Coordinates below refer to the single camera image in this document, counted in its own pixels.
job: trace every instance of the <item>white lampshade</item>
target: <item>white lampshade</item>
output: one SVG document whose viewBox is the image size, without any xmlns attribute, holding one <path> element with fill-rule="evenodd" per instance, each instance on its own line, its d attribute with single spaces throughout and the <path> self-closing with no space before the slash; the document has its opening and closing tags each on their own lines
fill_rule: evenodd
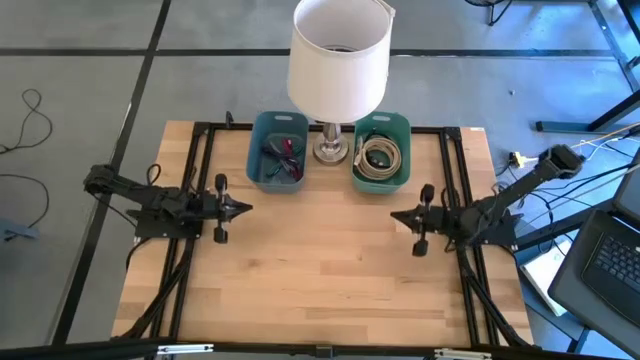
<svg viewBox="0 0 640 360">
<path fill-rule="evenodd" d="M 302 0 L 293 15 L 289 97 L 308 117 L 354 122 L 382 101 L 395 10 L 381 0 Z"/>
</svg>

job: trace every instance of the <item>wooden table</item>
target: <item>wooden table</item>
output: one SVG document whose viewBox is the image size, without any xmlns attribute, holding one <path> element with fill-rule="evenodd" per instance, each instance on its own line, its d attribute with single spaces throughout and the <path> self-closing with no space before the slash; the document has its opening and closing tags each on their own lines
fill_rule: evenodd
<svg viewBox="0 0 640 360">
<path fill-rule="evenodd" d="M 168 122 L 157 158 L 158 185 L 179 186 L 192 126 Z M 409 182 L 394 195 L 374 196 L 354 191 L 349 161 L 326 167 L 310 151 L 299 193 L 264 194 L 245 176 L 250 135 L 215 133 L 210 186 L 215 174 L 225 173 L 230 195 L 254 210 L 230 224 L 227 245 L 213 242 L 215 222 L 205 224 L 196 242 L 180 340 L 470 345 L 457 259 L 444 253 L 446 239 L 430 235 L 429 254 L 412 257 L 414 236 L 389 216 L 415 207 L 425 183 L 438 193 L 444 188 L 437 136 L 414 134 Z M 464 128 L 462 135 L 473 196 L 490 195 L 495 176 L 484 130 Z M 453 144 L 450 153 L 455 154 Z M 114 335 L 128 330 L 156 295 L 167 243 L 152 240 L 133 256 Z M 532 341 L 513 258 L 498 247 L 485 246 L 484 254 L 494 301 L 520 336 Z M 170 299 L 161 334 L 167 334 L 172 309 Z M 486 341 L 481 309 L 476 301 Z"/>
</svg>

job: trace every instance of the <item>teal bin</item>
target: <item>teal bin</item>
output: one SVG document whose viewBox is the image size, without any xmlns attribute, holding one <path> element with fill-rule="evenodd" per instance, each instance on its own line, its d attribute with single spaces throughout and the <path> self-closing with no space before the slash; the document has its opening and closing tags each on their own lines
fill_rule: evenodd
<svg viewBox="0 0 640 360">
<path fill-rule="evenodd" d="M 402 163 L 400 169 L 389 179 L 374 181 L 360 175 L 353 163 L 356 152 L 353 151 L 351 160 L 351 174 L 353 184 L 358 191 L 371 194 L 392 194 L 404 185 L 411 175 L 411 125 L 404 116 L 396 113 L 373 112 L 369 116 L 356 122 L 354 133 L 354 148 L 357 146 L 358 138 L 367 136 L 373 129 L 376 132 L 385 134 L 393 140 L 400 149 Z"/>
<path fill-rule="evenodd" d="M 269 194 L 293 194 L 300 190 L 304 183 L 308 135 L 309 121 L 302 114 L 282 111 L 260 114 L 251 132 L 247 177 Z M 262 146 L 270 143 L 282 148 L 283 139 L 291 139 L 294 149 L 300 149 L 296 157 L 301 162 L 302 178 L 298 181 L 284 169 L 273 175 L 278 160 L 262 153 Z"/>
</svg>

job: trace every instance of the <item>gray floor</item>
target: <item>gray floor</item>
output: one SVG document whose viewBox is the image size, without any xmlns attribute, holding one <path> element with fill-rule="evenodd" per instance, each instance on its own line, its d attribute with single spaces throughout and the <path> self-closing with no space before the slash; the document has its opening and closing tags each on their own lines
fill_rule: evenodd
<svg viewBox="0 0 640 360">
<path fill-rule="evenodd" d="M 174 0 L 160 47 L 286 48 L 296 2 Z M 160 3 L 3 1 L 0 47 L 146 47 Z M 599 3 L 627 56 L 640 53 L 615 0 Z M 397 10 L 394 48 L 607 49 L 584 4 L 518 1 L 493 28 L 485 25 L 484 9 L 462 0 L 394 0 L 390 4 Z M 0 244 L 0 348 L 48 341 L 94 206 L 93 199 L 82 192 L 82 179 L 91 164 L 109 159 L 141 60 L 0 58 L 0 143 L 11 145 L 17 139 L 27 112 L 20 93 L 29 87 L 41 91 L 42 111 L 55 125 L 53 136 L 41 147 L 0 156 L 0 172 L 35 176 L 51 192 L 50 212 L 38 226 L 40 239 Z M 143 179 L 166 120 L 222 121 L 229 110 L 238 121 L 252 121 L 261 111 L 295 110 L 286 93 L 286 72 L 286 58 L 156 58 L 122 174 Z M 379 109 L 399 112 L 414 125 L 485 127 L 494 164 L 501 168 L 506 152 L 535 155 L 552 144 L 574 144 L 583 138 L 536 133 L 531 130 L 534 121 L 588 122 L 630 93 L 613 59 L 393 58 Z M 625 122 L 638 121 L 639 116 L 632 114 Z M 43 124 L 32 121 L 27 133 L 29 139 L 36 139 Z M 633 142 L 616 146 L 629 153 L 637 149 Z M 600 151 L 585 165 L 584 174 L 625 161 L 619 154 Z M 501 179 L 513 181 L 509 176 Z M 0 217 L 28 222 L 37 216 L 43 206 L 39 189 L 25 182 L 0 181 Z M 583 200 L 595 203 L 613 189 L 608 186 Z M 129 206 L 119 200 L 114 205 Z M 580 205 L 567 205 L 554 213 L 559 218 L 580 209 Z M 543 210 L 542 204 L 528 200 L 525 219 Z M 545 217 L 533 224 L 543 226 L 547 221 Z M 132 234 L 123 220 L 108 215 L 72 341 L 109 337 Z M 566 336 L 537 314 L 529 315 L 536 343 L 566 349 Z M 595 337 L 589 344 L 585 351 L 598 354 L 611 346 Z"/>
</svg>

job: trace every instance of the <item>laptop keyboard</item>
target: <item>laptop keyboard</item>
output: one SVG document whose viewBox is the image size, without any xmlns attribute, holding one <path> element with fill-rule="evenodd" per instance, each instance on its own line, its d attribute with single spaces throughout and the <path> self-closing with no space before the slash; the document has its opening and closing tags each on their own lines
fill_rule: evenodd
<svg viewBox="0 0 640 360">
<path fill-rule="evenodd" d="M 604 236 L 594 265 L 640 293 L 640 247 L 633 248 L 609 235 Z"/>
</svg>

